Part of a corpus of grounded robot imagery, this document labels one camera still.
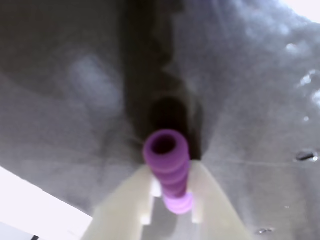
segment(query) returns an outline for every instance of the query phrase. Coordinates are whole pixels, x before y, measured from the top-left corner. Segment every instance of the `gray surface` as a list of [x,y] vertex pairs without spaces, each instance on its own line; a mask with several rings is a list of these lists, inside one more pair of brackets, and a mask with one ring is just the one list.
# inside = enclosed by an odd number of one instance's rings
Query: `gray surface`
[[[250,231],[275,228],[256,239],[318,240],[320,166],[293,160],[320,145],[320,26],[275,0],[137,2],[1,3],[0,164],[91,213],[175,128]],[[154,217],[146,240],[195,233]]]

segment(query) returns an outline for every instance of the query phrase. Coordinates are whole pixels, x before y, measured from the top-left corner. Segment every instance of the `cream plastic mount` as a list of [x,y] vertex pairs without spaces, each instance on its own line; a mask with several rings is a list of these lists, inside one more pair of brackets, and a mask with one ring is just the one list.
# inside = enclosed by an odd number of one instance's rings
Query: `cream plastic mount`
[[[193,195],[192,222],[200,240],[250,240],[227,196],[200,161],[191,161],[188,192]],[[82,240],[140,240],[152,223],[154,197],[161,187],[148,166],[125,180],[97,209]]]

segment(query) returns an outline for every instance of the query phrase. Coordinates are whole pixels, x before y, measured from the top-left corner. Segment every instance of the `dark hole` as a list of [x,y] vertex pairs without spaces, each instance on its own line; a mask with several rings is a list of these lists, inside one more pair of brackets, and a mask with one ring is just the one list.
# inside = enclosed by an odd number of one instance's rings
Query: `dark hole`
[[176,146],[176,140],[170,135],[159,136],[152,144],[152,151],[156,154],[167,154]]
[[301,151],[296,155],[295,159],[300,162],[303,162],[308,160],[314,160],[314,157],[316,156],[317,154],[313,151]]

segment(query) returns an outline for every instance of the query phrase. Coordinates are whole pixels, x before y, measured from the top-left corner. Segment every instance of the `purple silicone nozzle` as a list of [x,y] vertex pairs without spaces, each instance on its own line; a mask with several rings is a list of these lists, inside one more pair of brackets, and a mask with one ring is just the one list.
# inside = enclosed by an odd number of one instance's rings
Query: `purple silicone nozzle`
[[192,195],[187,193],[190,156],[185,137],[171,129],[153,133],[145,142],[143,157],[162,186],[163,201],[174,214],[192,208]]

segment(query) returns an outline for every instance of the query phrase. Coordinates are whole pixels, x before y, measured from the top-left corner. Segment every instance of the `white light patch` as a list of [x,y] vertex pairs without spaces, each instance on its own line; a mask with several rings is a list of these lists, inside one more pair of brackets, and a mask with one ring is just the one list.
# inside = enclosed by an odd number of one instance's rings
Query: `white light patch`
[[320,108],[320,90],[316,91],[312,97],[311,100],[314,104],[316,104]]
[[281,0],[298,15],[320,23],[320,0]]

